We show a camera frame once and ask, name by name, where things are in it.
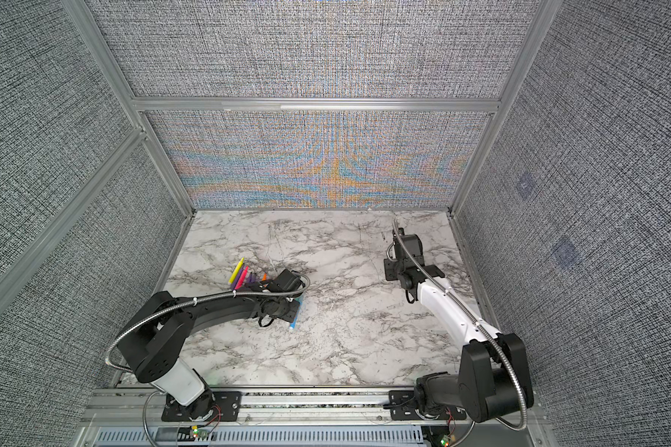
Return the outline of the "yellow highlighter pen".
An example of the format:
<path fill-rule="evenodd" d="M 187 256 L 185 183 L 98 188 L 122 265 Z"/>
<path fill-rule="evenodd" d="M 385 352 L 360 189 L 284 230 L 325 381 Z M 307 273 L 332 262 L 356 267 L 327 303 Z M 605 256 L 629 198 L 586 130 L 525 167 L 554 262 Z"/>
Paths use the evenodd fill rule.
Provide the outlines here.
<path fill-rule="evenodd" d="M 240 272 L 242 271 L 244 263 L 244 258 L 240 258 L 240 261 L 238 264 L 235 266 L 230 278 L 229 278 L 229 285 L 232 286 L 236 283 L 237 279 L 240 277 Z"/>

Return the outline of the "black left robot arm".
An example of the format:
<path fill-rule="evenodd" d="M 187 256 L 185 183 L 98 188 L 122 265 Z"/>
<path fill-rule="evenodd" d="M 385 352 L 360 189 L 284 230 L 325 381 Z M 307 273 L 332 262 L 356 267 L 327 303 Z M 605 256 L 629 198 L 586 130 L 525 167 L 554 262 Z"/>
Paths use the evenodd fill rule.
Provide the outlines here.
<path fill-rule="evenodd" d="M 181 359 L 186 339 L 195 333 L 235 320 L 257 320 L 268 327 L 275 320 L 291 323 L 300 308 L 302 290 L 277 292 L 241 288 L 235 292 L 176 298 L 157 292 L 122 328 L 113 348 L 141 384 L 165 394 L 164 422 L 208 421 L 221 413 L 233 421 L 206 380 Z"/>

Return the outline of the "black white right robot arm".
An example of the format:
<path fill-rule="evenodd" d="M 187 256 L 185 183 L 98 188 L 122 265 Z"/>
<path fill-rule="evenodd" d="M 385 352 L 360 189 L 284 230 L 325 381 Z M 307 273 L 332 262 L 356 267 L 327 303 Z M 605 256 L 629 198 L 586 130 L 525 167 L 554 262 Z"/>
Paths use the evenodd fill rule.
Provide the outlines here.
<path fill-rule="evenodd" d="M 520 397 L 527 409 L 534 393 L 523 340 L 503 333 L 486 321 L 469 316 L 469 305 L 445 294 L 450 282 L 437 266 L 426 266 L 428 279 L 410 261 L 383 261 L 385 279 L 398 281 L 409 303 L 424 305 L 445 327 L 460 349 L 457 374 L 435 372 L 416 381 L 411 405 L 422 415 L 440 415 L 461 407 L 482 423 L 520 411 Z"/>

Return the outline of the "pink red pen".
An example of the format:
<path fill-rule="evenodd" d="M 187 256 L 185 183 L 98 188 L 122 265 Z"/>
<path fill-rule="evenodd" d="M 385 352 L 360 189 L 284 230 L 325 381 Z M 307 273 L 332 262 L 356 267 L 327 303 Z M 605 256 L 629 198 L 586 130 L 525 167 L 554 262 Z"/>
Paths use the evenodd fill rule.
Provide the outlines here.
<path fill-rule="evenodd" d="M 234 289 L 238 290 L 244 281 L 246 280 L 249 272 L 249 266 L 243 266 L 242 271 L 240 272 L 240 277 L 237 279 L 236 283 L 234 284 Z"/>

